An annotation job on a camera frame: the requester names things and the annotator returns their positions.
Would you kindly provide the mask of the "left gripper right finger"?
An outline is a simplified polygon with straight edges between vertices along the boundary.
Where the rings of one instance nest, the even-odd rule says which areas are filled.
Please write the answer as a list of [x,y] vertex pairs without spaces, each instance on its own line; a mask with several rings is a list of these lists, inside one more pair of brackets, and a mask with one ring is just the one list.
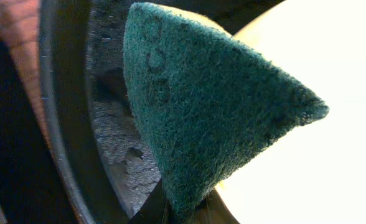
[[213,189],[195,209],[195,224],[239,224],[216,189]]

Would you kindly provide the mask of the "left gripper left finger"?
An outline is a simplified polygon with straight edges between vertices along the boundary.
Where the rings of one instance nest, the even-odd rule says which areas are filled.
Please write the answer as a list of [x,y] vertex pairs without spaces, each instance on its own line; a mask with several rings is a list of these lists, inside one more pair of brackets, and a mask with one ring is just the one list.
[[169,208],[160,180],[128,224],[170,224]]

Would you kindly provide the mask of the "green scrubbing sponge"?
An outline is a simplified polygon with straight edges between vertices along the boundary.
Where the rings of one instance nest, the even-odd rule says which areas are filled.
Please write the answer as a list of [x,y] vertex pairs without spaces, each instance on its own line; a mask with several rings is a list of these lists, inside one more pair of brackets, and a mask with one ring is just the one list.
[[203,15],[136,2],[123,40],[136,127],[178,223],[221,181],[329,107]]

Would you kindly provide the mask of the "yellow plate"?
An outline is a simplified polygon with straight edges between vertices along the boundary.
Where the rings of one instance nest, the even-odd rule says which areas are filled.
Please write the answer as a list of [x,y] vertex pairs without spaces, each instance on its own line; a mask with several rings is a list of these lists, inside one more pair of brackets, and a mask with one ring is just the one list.
[[236,37],[312,89],[322,120],[217,187],[240,223],[366,224],[366,1],[284,1]]

